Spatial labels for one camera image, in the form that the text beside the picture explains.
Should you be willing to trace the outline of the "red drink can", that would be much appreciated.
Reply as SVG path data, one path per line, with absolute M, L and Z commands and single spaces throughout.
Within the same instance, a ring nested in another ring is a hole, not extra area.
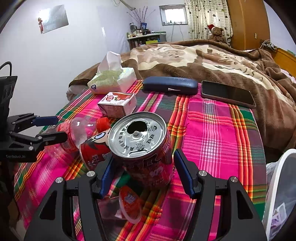
M 114 159 L 146 189 L 170 183 L 174 165 L 170 134 L 158 114 L 144 111 L 121 118 L 108 134 L 108 145 Z

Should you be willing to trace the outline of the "red crushed can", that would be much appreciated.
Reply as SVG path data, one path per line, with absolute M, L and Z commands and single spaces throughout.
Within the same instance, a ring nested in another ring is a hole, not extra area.
M 110 128 L 89 138 L 79 146 L 79 154 L 88 170 L 95 170 L 96 166 L 105 161 L 110 154 L 109 132 Z

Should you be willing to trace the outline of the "pink plaid cloth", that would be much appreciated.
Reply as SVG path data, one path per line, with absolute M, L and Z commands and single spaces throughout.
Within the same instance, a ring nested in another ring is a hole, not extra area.
M 267 240 L 251 108 L 205 94 L 84 91 L 20 165 L 24 240 Z

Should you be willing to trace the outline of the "clear plastic bottle pink label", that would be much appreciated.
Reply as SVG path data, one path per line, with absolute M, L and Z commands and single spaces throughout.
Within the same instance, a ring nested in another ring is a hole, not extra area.
M 53 158 L 57 158 L 63 154 L 75 154 L 83 142 L 93 137 L 95 133 L 100 133 L 110 127 L 111 123 L 107 117 L 98 118 L 95 121 L 76 117 L 72 120 L 65 121 L 48 128 L 43 133 L 65 132 L 68 137 L 67 141 L 61 144 L 46 146 L 44 152 Z

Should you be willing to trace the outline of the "red white milk carton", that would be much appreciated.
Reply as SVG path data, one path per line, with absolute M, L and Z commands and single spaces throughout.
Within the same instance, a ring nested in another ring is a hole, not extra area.
M 98 107 L 104 116 L 122 118 L 135 110 L 137 99 L 134 93 L 109 92 L 98 102 Z

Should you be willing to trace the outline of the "soft tissue pack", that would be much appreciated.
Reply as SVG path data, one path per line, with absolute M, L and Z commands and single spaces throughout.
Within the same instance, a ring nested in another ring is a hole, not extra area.
M 108 51 L 97 68 L 96 75 L 87 86 L 94 94 L 107 94 L 112 91 L 127 92 L 137 80 L 131 67 L 121 66 L 121 56 Z

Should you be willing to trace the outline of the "black smartphone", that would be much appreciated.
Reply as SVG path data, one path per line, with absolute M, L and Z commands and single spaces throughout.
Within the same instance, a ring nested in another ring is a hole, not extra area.
M 201 82 L 201 96 L 246 108 L 256 108 L 256 103 L 250 91 L 230 85 L 203 80 Z

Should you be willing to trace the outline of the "dark blue glasses case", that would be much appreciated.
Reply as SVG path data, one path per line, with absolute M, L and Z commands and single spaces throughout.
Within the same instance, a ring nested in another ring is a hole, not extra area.
M 151 76 L 145 78 L 142 87 L 146 91 L 195 95 L 198 93 L 196 80 L 180 77 Z

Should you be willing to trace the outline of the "brown patterned fleece blanket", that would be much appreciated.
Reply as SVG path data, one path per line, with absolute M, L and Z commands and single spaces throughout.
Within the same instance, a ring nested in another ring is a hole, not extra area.
M 121 54 L 138 79 L 169 76 L 222 83 L 251 92 L 265 147 L 295 147 L 295 83 L 263 49 L 239 51 L 212 40 L 150 44 Z

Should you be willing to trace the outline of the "cluttered side shelf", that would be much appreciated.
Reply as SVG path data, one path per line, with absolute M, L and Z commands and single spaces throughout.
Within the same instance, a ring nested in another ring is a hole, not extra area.
M 154 44 L 167 41 L 165 31 L 155 32 L 147 28 L 147 23 L 141 23 L 138 28 L 134 23 L 130 23 L 130 32 L 127 35 L 129 48 L 133 49 L 147 44 Z

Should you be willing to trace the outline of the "brown teddy bear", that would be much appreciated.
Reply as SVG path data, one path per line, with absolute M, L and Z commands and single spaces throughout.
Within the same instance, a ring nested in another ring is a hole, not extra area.
M 209 36 L 209 40 L 221 43 L 221 44 L 228 44 L 227 40 L 224 36 L 224 30 L 220 27 L 216 27 L 213 24 L 208 25 L 208 29 L 211 32 Z

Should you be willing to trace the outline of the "wooden headboard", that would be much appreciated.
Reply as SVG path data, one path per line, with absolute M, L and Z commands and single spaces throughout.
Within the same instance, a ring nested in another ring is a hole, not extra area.
M 296 59 L 293 54 L 277 48 L 271 53 L 275 63 L 280 66 L 281 69 L 286 70 L 291 76 L 295 77 L 296 74 Z

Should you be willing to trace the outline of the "small window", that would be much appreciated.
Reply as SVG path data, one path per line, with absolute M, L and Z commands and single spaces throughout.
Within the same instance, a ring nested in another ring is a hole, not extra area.
M 187 25 L 187 13 L 184 4 L 159 6 L 162 26 Z

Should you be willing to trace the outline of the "patterned curtain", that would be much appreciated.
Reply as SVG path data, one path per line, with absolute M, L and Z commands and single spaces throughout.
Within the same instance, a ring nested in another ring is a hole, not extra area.
M 222 28 L 227 40 L 233 36 L 227 0 L 189 0 L 185 8 L 190 40 L 208 39 L 209 25 Z

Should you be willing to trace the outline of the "wall poster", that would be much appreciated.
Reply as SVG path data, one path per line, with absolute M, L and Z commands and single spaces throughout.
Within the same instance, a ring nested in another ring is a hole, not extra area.
M 69 25 L 64 5 L 41 9 L 37 16 L 41 34 Z

